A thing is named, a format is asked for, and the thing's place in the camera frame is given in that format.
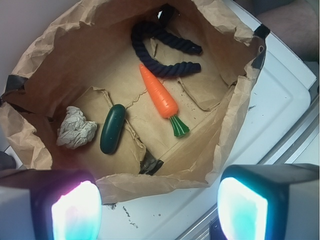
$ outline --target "toy cucumber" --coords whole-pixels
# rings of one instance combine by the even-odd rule
[[[100,149],[104,154],[113,154],[116,151],[125,118],[126,108],[123,105],[116,104],[110,108],[100,139]]]

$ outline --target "light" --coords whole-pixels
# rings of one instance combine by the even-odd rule
[[[52,205],[51,213],[55,240],[95,240],[102,214],[97,186],[90,181],[81,182]]]
[[[218,215],[227,239],[263,240],[268,201],[233,177],[224,178],[218,189]]]

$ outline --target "crumpled paper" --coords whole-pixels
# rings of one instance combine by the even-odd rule
[[[76,149],[94,138],[97,130],[95,121],[87,121],[80,108],[68,106],[66,116],[58,129],[58,146],[65,145],[68,149]]]

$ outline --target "dark blue rope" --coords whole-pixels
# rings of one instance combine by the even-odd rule
[[[155,76],[161,78],[180,77],[189,74],[199,73],[201,66],[199,63],[181,62],[175,65],[162,65],[157,60],[154,60],[148,53],[145,44],[143,43],[144,35],[148,34],[159,39],[164,44],[173,49],[180,50],[186,54],[200,54],[202,52],[201,46],[186,40],[164,30],[161,26],[151,21],[142,21],[132,28],[131,41],[136,55],[141,62],[152,72]]]

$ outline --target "white crumpled paper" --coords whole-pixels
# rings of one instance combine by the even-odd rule
[[[68,106],[66,116],[58,129],[58,146],[65,145],[68,149],[76,149],[94,138],[97,130],[95,121],[87,121],[80,108]]]

